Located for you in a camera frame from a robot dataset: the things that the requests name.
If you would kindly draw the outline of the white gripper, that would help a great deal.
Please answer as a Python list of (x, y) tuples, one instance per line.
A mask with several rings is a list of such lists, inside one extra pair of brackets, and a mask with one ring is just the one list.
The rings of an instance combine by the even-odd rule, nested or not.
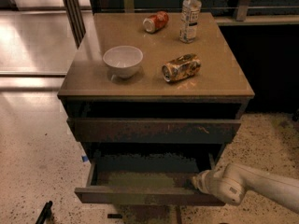
[(205, 170), (191, 178), (192, 185), (205, 194), (221, 194), (222, 192), (221, 170)]

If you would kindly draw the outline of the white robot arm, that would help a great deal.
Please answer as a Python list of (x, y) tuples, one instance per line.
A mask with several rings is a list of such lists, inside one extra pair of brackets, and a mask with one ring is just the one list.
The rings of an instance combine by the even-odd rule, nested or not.
[(299, 180), (230, 163), (224, 170), (206, 170), (191, 179), (193, 186), (224, 203), (240, 205), (250, 190), (299, 213)]

